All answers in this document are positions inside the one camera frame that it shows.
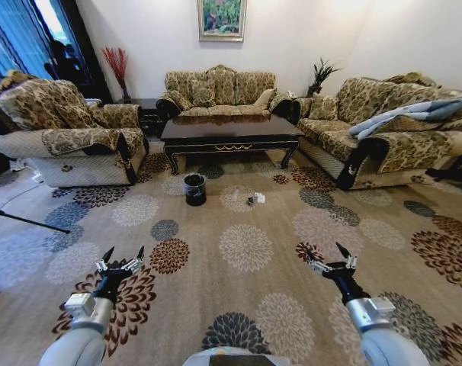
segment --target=picture frame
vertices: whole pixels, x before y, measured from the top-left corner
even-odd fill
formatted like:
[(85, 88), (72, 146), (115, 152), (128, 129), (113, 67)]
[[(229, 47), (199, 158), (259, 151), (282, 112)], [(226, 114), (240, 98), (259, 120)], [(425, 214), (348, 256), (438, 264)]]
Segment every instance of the picture frame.
[(199, 41), (243, 42), (246, 0), (197, 0)]

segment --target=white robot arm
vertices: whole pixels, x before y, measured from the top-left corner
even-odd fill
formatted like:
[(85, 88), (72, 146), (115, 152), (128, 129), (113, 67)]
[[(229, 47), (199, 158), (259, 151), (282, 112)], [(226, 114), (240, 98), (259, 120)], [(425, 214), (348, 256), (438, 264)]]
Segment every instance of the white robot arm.
[(419, 347), (390, 328), (389, 315), (395, 306), (386, 297), (372, 299), (353, 279), (357, 257), (336, 243), (346, 262), (327, 265), (309, 252), (309, 266), (336, 283), (342, 302), (361, 336), (361, 351), (370, 366), (429, 366)]
[(93, 293), (73, 294), (65, 303), (72, 316), (71, 329), (54, 342), (43, 354), (40, 366), (99, 366), (104, 355), (103, 337), (117, 300), (117, 289), (124, 278), (136, 273), (143, 265), (141, 247), (138, 256), (125, 265), (108, 264), (114, 247), (96, 265), (102, 281)]

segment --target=coffee table leg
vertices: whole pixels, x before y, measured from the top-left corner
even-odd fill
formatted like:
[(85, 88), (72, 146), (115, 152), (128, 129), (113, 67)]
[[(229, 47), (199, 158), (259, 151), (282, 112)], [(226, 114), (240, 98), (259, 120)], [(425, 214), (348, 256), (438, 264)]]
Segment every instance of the coffee table leg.
[(281, 162), (282, 169), (285, 169), (286, 167), (289, 166), (289, 160), (292, 157), (292, 155), (295, 153), (295, 150), (297, 150), (297, 147), (299, 147), (299, 141), (292, 141), (288, 143), (287, 145), (288, 145), (288, 148)]
[(172, 151), (172, 148), (170, 146), (165, 146), (163, 148), (163, 152), (165, 153), (165, 156), (168, 159), (168, 162), (170, 162), (170, 166), (172, 167), (172, 175), (178, 175), (178, 164), (177, 164), (177, 159), (175, 158), (175, 154)]

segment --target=sofa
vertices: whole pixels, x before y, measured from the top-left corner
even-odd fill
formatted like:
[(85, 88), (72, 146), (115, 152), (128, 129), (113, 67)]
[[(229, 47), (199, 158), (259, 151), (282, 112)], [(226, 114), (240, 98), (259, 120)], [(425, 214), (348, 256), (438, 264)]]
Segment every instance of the sofa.
[(30, 158), (50, 187), (132, 185), (149, 151), (138, 113), (89, 105), (65, 80), (28, 80), (0, 94), (0, 152)]
[[(193, 83), (209, 82), (210, 94), (199, 95)], [(276, 93), (275, 75), (271, 72), (237, 72), (218, 65), (203, 72), (173, 71), (165, 77), (166, 91), (156, 102), (162, 118), (176, 123), (222, 122), (246, 116), (262, 120), (271, 113), (286, 117), (291, 99)], [(270, 100), (259, 107), (255, 103), (265, 90), (274, 89)]]
[(446, 120), (397, 116), (368, 138), (351, 126), (394, 108), (446, 98), (462, 91), (415, 83), (347, 79), (336, 97), (314, 95), (291, 104), (293, 123), (305, 133), (299, 149), (343, 190), (428, 182), (425, 170), (449, 166), (462, 155), (462, 109)]

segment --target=patterned carpet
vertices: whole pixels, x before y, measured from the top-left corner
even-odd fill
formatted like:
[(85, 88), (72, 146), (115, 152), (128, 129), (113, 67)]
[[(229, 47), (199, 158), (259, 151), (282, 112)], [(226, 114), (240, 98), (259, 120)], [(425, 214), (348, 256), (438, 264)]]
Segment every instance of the patterned carpet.
[[(306, 249), (338, 258), (335, 242), (359, 255), (357, 281), (396, 305), (396, 331), (432, 364), (462, 364), (461, 188), (347, 193), (299, 153), (287, 170), (272, 163), (279, 152), (195, 157), (187, 171), (208, 176), (207, 202), (189, 207), (161, 145), (151, 151), (130, 188), (53, 189), (28, 170), (0, 179), (6, 212), (72, 231), (0, 217), (0, 364), (37, 364), (68, 329), (63, 301), (97, 286), (94, 261), (141, 245), (145, 266), (121, 286), (104, 365), (179, 365), (218, 345), (364, 364), (335, 285), (305, 263)], [(254, 191), (265, 204), (246, 205)]]

